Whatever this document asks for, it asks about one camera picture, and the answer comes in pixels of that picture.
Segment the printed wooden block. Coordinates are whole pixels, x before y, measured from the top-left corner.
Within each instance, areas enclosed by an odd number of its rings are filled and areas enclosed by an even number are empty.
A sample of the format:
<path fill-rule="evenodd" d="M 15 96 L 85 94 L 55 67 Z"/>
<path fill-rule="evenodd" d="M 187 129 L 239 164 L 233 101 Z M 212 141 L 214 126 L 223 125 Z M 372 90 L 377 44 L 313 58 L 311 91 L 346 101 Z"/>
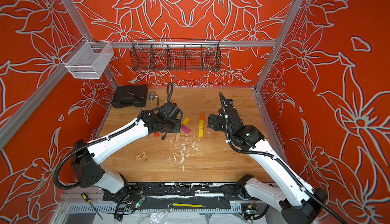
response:
<path fill-rule="evenodd" d="M 140 160 L 142 160 L 142 159 L 144 159 L 144 158 L 146 158 L 146 157 L 147 157 L 146 152 L 142 152 L 142 153 L 136 155 L 136 156 L 135 156 L 135 159 L 136 159 L 136 161 L 140 161 Z"/>

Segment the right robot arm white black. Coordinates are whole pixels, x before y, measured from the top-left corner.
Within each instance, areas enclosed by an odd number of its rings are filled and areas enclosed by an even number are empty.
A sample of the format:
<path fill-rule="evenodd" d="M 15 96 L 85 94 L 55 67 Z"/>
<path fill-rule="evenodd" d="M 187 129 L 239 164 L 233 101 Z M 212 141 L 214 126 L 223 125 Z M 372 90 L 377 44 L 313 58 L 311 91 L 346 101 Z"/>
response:
<path fill-rule="evenodd" d="M 221 109 L 208 117 L 208 127 L 223 132 L 226 143 L 236 153 L 249 155 L 276 183 L 272 187 L 250 174 L 238 181 L 249 197 L 259 199 L 281 213 L 288 224 L 311 224 L 322 211 L 344 224 L 346 221 L 326 205 L 328 195 L 298 176 L 270 146 L 265 136 L 253 125 L 240 119 L 233 101 L 219 94 Z"/>

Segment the magenta block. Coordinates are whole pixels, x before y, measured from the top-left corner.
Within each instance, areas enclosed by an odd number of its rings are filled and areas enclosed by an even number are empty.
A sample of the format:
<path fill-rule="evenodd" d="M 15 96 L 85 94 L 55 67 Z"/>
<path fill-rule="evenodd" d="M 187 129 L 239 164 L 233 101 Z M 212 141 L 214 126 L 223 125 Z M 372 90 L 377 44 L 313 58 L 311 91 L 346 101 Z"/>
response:
<path fill-rule="evenodd" d="M 183 125 L 183 126 L 181 127 L 181 129 L 182 129 L 182 131 L 185 132 L 186 134 L 189 134 L 189 133 L 191 132 L 191 130 L 190 130 L 187 126 L 185 126 L 185 125 Z"/>

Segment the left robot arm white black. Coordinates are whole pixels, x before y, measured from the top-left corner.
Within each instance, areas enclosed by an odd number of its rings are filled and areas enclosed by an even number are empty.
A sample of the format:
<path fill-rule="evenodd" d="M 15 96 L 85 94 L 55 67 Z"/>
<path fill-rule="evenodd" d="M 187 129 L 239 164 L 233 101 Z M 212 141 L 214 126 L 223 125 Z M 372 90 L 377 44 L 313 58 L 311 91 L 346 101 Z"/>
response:
<path fill-rule="evenodd" d="M 130 196 L 135 191 L 130 187 L 122 174 L 114 174 L 101 164 L 115 152 L 130 143 L 150 134 L 162 133 L 162 139 L 167 134 L 180 132 L 182 110 L 171 98 L 174 91 L 173 83 L 167 85 L 167 99 L 162 106 L 151 110 L 140 110 L 138 116 L 125 126 L 96 140 L 85 143 L 79 140 L 57 166 L 53 174 L 54 185 L 60 190 L 70 190 L 76 187 L 87 188 L 96 186 L 103 190 L 105 195 L 117 204 L 130 202 Z M 60 182 L 60 171 L 68 162 L 76 175 L 77 182 L 65 185 Z"/>

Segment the orange block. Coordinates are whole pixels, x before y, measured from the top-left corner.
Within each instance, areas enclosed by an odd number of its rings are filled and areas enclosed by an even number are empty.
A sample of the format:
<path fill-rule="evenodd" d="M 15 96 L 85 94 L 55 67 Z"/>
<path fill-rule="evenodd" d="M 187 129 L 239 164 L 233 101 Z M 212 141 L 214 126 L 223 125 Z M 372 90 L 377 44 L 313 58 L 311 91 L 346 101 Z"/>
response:
<path fill-rule="evenodd" d="M 200 113 L 200 120 L 201 121 L 204 121 L 205 120 L 205 114 L 202 112 Z"/>

